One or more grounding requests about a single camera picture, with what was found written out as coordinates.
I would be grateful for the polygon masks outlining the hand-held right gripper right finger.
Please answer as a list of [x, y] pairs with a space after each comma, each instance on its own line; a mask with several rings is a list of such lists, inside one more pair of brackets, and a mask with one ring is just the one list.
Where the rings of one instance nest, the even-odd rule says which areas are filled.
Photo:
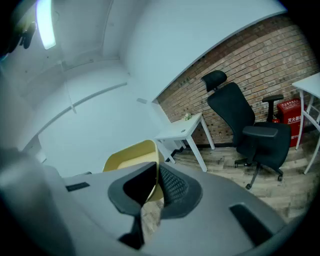
[[201, 201], [203, 189], [196, 179], [166, 163], [159, 165], [158, 177], [164, 198], [161, 220], [184, 218]]

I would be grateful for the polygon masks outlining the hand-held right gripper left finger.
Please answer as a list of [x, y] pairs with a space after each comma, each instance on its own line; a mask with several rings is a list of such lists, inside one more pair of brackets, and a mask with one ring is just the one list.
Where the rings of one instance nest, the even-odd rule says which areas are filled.
[[146, 162], [133, 166], [133, 172], [115, 180], [108, 188], [108, 197], [116, 209], [133, 217], [130, 232], [118, 240], [139, 250], [145, 243], [141, 224], [141, 209], [153, 192], [157, 181], [157, 163]]

